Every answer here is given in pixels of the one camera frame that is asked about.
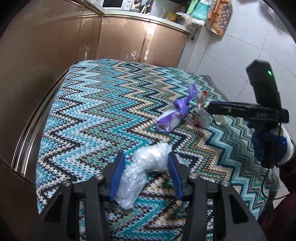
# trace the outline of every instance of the blue glove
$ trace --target blue glove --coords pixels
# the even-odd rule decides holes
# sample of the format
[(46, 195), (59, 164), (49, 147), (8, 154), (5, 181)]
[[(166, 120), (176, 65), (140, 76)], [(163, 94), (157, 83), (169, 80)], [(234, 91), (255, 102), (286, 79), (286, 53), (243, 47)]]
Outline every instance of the blue glove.
[[(247, 126), (249, 128), (253, 128), (252, 123), (248, 122)], [(275, 153), (273, 156), (274, 162), (277, 166), (281, 166), (288, 162), (294, 154), (294, 145), (291, 142), (291, 139), (287, 133), (287, 131), (281, 127), (280, 136), (279, 134), (279, 126), (270, 131), (266, 131), (264, 133), (257, 133), (256, 131), (252, 135), (252, 144), (255, 153), (256, 159), (261, 162), (264, 156), (264, 143), (273, 142), (277, 144), (275, 149)]]

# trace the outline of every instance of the yellow object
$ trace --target yellow object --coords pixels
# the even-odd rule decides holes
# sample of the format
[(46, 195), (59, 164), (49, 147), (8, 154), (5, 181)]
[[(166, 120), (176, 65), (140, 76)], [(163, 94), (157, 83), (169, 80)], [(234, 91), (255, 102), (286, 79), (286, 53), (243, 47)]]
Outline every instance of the yellow object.
[(177, 15), (174, 12), (169, 12), (167, 14), (167, 17), (166, 18), (169, 19), (171, 22), (175, 22), (176, 19), (177, 19)]

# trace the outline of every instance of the black cable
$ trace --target black cable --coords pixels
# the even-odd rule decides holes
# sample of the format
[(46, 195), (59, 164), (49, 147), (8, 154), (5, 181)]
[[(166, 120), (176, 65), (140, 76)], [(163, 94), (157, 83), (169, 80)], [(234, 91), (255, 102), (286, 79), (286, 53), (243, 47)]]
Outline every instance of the black cable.
[[(279, 123), (279, 133), (278, 133), (277, 143), (276, 143), (275, 149), (274, 149), (274, 150), (272, 151), (272, 153), (271, 153), (271, 161), (270, 161), (271, 166), (273, 166), (273, 164), (274, 164), (274, 156), (275, 156), (275, 153), (276, 153), (276, 150), (277, 150), (277, 146), (278, 146), (278, 142), (279, 142), (280, 134), (281, 134), (281, 122)], [(268, 173), (269, 173), (269, 170), (270, 170), (270, 167), (268, 168), (268, 170), (267, 170), (267, 172), (266, 172), (266, 174), (265, 174), (265, 176), (264, 176), (264, 178), (263, 178), (263, 182), (262, 182), (262, 184), (261, 184), (261, 193), (262, 193), (262, 195), (263, 195), (265, 198), (267, 198), (268, 200), (278, 200), (278, 199), (282, 199), (282, 198), (284, 198), (284, 197), (290, 195), (291, 193), (288, 193), (288, 194), (286, 194), (286, 195), (284, 195), (284, 196), (281, 196), (281, 197), (270, 198), (270, 197), (267, 197), (267, 196), (264, 194), (264, 192), (263, 192), (263, 184), (264, 184), (264, 182), (266, 181), (266, 178), (267, 178), (267, 175), (268, 175)]]

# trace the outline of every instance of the brown floral fabric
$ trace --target brown floral fabric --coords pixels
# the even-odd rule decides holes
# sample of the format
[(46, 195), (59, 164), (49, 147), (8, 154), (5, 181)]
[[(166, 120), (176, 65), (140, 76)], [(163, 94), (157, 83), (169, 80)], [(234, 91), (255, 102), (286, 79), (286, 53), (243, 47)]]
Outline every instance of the brown floral fabric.
[(207, 14), (207, 28), (222, 37), (232, 13), (230, 0), (213, 0)]

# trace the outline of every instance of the tile floor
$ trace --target tile floor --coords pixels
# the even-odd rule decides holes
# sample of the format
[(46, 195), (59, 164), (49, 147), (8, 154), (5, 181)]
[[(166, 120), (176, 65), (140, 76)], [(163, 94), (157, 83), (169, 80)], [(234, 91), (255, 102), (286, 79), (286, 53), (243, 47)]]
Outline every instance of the tile floor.
[[(209, 75), (217, 88), (230, 101), (255, 103), (252, 86), (245, 68), (254, 60), (271, 64), (281, 94), (283, 108), (289, 110), (290, 122), (285, 125), (291, 138), (296, 138), (296, 43), (282, 23), (274, 21), (257, 0), (231, 0), (232, 16), (223, 38), (205, 27), (195, 34), (202, 38), (188, 40), (178, 68)], [(287, 194), (284, 184), (278, 196)], [(274, 201), (276, 206), (281, 200)]]

